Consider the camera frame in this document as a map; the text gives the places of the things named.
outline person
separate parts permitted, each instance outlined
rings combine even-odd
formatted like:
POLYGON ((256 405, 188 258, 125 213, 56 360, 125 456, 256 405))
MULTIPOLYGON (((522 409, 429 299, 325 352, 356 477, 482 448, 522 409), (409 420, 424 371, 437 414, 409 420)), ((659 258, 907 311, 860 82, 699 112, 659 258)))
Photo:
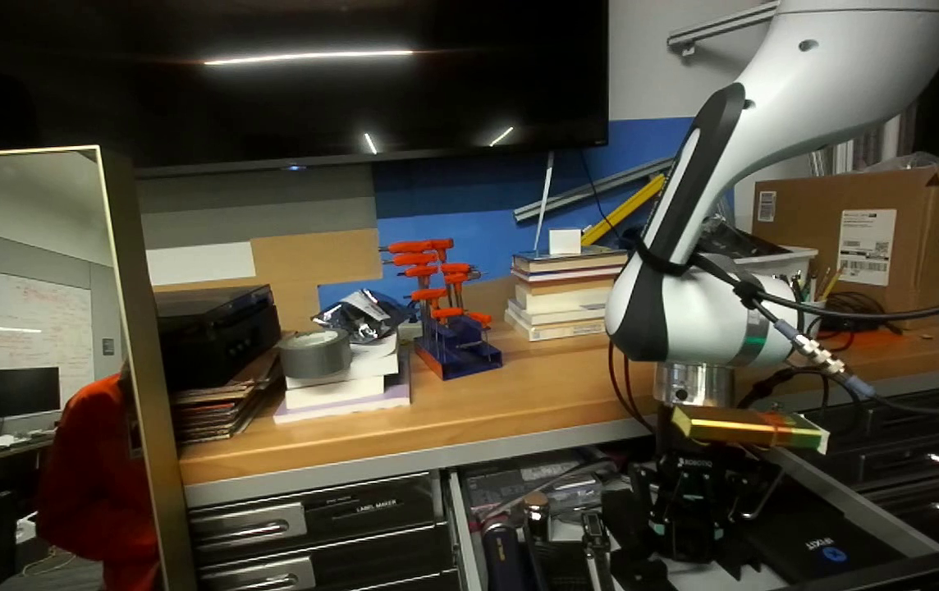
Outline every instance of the person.
POLYGON ((162 571, 136 417, 127 364, 79 387, 40 471, 40 539, 102 560, 106 591, 151 591, 162 571))

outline label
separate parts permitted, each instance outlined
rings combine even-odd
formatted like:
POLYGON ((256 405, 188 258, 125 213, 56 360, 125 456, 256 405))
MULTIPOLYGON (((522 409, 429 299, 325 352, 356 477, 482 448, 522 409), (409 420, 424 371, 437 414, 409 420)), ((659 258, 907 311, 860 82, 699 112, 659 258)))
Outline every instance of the label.
POLYGON ((836 280, 890 285, 896 210, 841 210, 836 280))
POLYGON ((776 190, 757 190, 757 223, 776 223, 776 190))

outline white robotic arm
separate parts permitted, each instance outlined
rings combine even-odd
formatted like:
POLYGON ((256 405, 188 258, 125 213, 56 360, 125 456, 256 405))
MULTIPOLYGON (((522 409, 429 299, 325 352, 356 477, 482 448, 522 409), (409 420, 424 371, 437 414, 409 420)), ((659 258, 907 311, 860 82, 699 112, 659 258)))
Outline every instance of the white robotic arm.
POLYGON ((634 360, 764 364, 793 346, 694 252, 747 174, 900 113, 939 69, 939 0, 777 0, 738 82, 696 113, 654 220, 613 283, 608 336, 634 360))

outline wooden countertop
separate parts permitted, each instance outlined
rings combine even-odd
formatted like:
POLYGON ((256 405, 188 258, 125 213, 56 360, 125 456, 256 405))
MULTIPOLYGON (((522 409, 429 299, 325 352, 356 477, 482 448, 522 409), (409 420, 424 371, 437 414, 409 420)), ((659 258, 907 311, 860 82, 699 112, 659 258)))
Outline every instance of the wooden countertop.
MULTIPOLYGON (((603 339, 529 344, 497 330, 488 340, 506 357, 497 371, 440 382, 417 360, 409 406, 281 425, 273 424, 273 409, 263 409, 240 437, 184 448, 184 481, 628 420, 610 391, 603 339)), ((939 328, 858 336, 845 357, 866 382, 933 373, 939 371, 939 328)), ((649 409, 649 391, 654 364, 634 364, 634 400, 644 409, 649 409)))

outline metal drawer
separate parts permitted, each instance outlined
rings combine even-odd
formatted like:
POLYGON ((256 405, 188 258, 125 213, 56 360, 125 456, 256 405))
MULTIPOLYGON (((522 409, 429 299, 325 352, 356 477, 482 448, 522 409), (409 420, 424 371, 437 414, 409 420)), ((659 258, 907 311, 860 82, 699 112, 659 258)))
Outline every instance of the metal drawer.
POLYGON ((307 549, 260 551, 202 569, 206 591, 461 586, 448 523, 307 549))
POLYGON ((434 471, 314 488, 299 495, 260 495, 189 512, 198 551, 232 551, 267 540, 330 540, 443 515, 434 471))

